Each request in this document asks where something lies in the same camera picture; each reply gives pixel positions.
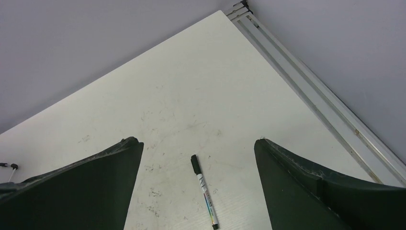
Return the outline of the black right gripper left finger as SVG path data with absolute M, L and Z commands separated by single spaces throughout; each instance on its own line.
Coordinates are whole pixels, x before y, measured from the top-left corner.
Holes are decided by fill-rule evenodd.
M 128 137 L 65 167 L 0 185 L 3 230 L 122 230 L 144 143 Z

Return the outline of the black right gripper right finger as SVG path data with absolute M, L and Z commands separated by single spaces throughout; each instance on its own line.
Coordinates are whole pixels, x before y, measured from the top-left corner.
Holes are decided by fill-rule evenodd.
M 406 190 L 334 171 L 259 139 L 254 152 L 274 230 L 403 230 Z

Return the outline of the white whiteboard marker black cap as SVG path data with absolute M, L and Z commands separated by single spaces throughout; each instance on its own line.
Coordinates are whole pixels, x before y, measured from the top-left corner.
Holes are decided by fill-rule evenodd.
M 217 216 L 216 216 L 216 213 L 215 213 L 215 210 L 214 210 L 214 206 L 213 206 L 213 203 L 212 203 L 212 200 L 211 200 L 208 188 L 207 188 L 207 184 L 205 182 L 202 170 L 200 168 L 200 164 L 199 164 L 199 160 L 198 160 L 197 155 L 192 155 L 191 156 L 191 164 L 192 164 L 192 167 L 193 167 L 193 171 L 194 171 L 194 173 L 196 174 L 196 176 L 197 176 L 197 178 L 199 180 L 199 184 L 200 184 L 200 187 L 201 187 L 202 192 L 203 192 L 206 207 L 207 207 L 207 210 L 208 210 L 208 213 L 209 213 L 209 216 L 210 216 L 210 219 L 211 219 L 211 223 L 212 223 L 212 228 L 214 230 L 218 230 L 220 228 L 219 222 L 218 222 L 218 219 L 217 219 Z

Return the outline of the aluminium rail right side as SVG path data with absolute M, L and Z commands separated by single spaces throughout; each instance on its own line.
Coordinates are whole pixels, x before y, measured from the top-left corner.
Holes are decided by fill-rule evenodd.
M 254 16 L 247 1 L 224 13 L 376 183 L 405 187 L 405 163 Z

